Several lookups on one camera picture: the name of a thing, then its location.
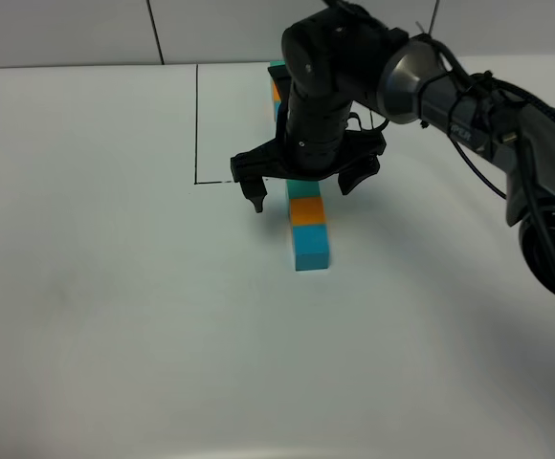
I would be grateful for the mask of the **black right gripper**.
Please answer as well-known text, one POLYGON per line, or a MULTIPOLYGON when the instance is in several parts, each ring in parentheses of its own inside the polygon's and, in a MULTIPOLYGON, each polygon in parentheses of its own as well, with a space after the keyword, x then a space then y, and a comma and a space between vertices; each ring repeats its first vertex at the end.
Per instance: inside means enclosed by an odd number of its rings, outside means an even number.
POLYGON ((338 174, 348 195, 380 170, 377 156, 386 141, 380 130, 347 128, 352 101, 337 93, 312 97, 296 85, 278 110, 275 137, 231 158, 233 180, 256 213, 263 211, 267 189, 261 178, 322 180, 338 174))

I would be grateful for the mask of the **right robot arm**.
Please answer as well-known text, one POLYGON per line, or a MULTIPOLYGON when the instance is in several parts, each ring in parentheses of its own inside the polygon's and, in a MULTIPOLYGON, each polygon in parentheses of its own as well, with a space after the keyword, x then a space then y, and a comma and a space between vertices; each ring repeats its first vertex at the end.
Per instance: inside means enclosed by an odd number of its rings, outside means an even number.
POLYGON ((426 33, 409 36, 363 7, 329 1, 287 28, 274 138, 231 159, 233 180, 262 211, 268 178, 336 177, 342 193, 375 175, 381 128, 351 131, 353 103, 386 123, 434 127, 461 156, 475 153, 506 177, 506 222, 523 258, 555 295, 555 108, 490 72, 469 74, 426 33))

